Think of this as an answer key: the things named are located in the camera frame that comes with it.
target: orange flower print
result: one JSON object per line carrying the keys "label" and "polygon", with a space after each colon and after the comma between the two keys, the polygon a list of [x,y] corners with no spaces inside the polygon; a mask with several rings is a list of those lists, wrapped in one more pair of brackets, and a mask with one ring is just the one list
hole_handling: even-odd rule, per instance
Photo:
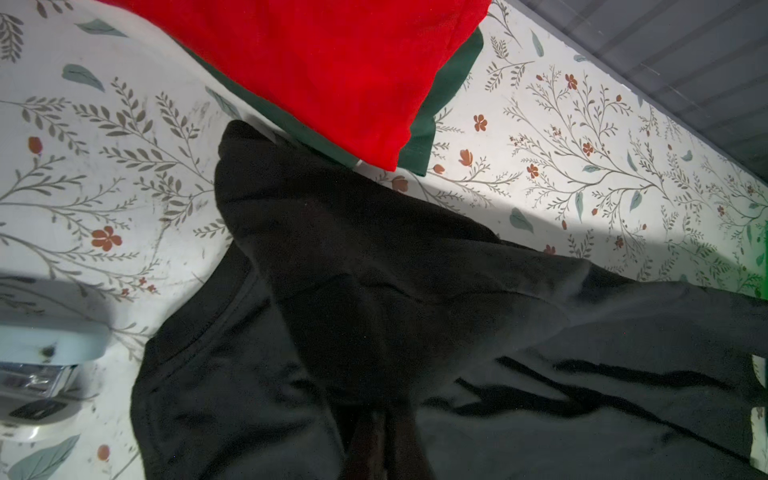
{"label": "orange flower print", "polygon": [[578,81],[574,78],[573,75],[565,74],[565,81],[568,82],[568,88],[571,90],[576,90]]}
{"label": "orange flower print", "polygon": [[99,448],[96,449],[96,458],[102,462],[109,460],[109,445],[100,445]]}
{"label": "orange flower print", "polygon": [[408,181],[402,175],[398,175],[392,179],[392,189],[397,190],[398,192],[407,192]]}
{"label": "orange flower print", "polygon": [[475,158],[475,156],[472,155],[472,152],[469,150],[462,150],[458,153],[458,155],[462,158],[458,162],[464,165],[465,167],[469,167],[470,165],[472,165],[472,160]]}
{"label": "orange flower print", "polygon": [[29,151],[31,151],[35,155],[43,151],[43,142],[41,142],[40,139],[37,137],[30,137],[28,146],[29,146]]}
{"label": "orange flower print", "polygon": [[94,230],[91,235],[93,235],[94,238],[91,241],[91,245],[97,248],[101,247],[101,249],[105,252],[112,250],[112,245],[119,247],[123,244],[123,239],[121,239],[118,235],[114,235],[114,229],[109,225],[104,227],[103,230]]}
{"label": "orange flower print", "polygon": [[475,115],[475,131],[485,131],[485,125],[488,125],[488,121],[482,115]]}

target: green object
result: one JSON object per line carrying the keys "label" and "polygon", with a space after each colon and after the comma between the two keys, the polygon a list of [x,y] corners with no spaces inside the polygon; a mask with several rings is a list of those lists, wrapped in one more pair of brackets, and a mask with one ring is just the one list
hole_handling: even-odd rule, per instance
{"label": "green object", "polygon": [[[765,248],[766,248],[766,252],[765,252],[765,257],[764,258],[766,258],[768,260],[768,238],[766,238],[766,236],[768,236],[768,221],[766,222],[765,230],[763,230],[763,245],[765,245]],[[763,278],[763,292],[762,293],[763,293],[763,298],[768,300],[768,261],[765,262],[765,266],[766,266],[766,275]]]}
{"label": "green object", "polygon": [[[429,156],[432,153],[432,143],[435,140],[435,115],[448,104],[459,88],[461,88],[467,75],[469,75],[472,65],[475,63],[475,59],[480,55],[482,46],[482,33],[477,28],[438,71],[429,94],[427,94],[424,103],[422,103],[419,109],[419,113],[411,124],[411,139],[400,151],[397,162],[398,167],[410,170],[422,177],[426,174]],[[355,155],[345,151],[321,134],[307,127],[296,117],[277,105],[232,81],[188,48],[183,45],[181,47],[227,90],[255,108],[264,117],[282,128],[288,135],[348,168],[357,165],[358,158]]]}
{"label": "green object", "polygon": [[437,72],[435,83],[424,99],[416,119],[411,124],[411,139],[400,151],[397,166],[424,176],[435,143],[435,115],[445,107],[462,87],[469,71],[482,50],[483,40],[477,28],[456,53]]}

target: red fabric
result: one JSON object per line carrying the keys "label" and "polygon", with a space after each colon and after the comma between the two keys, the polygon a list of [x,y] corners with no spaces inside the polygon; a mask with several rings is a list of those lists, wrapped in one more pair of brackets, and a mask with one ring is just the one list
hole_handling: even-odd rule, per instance
{"label": "red fabric", "polygon": [[490,0],[102,0],[254,94],[394,170],[435,74]]}

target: light blue object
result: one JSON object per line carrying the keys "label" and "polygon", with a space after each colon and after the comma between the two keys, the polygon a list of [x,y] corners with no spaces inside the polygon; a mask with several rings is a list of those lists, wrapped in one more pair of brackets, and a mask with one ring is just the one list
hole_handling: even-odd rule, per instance
{"label": "light blue object", "polygon": [[104,355],[108,342],[103,323],[0,313],[0,362],[77,365]]}

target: black fabric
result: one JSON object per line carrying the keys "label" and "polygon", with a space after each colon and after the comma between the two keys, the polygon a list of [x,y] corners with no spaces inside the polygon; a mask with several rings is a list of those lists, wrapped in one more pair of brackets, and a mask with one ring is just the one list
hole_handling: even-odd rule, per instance
{"label": "black fabric", "polygon": [[220,155],[218,206],[263,280],[237,253],[147,345],[148,478],[336,478],[328,404],[343,424],[404,400],[441,480],[766,478],[768,303],[517,247],[243,122]]}

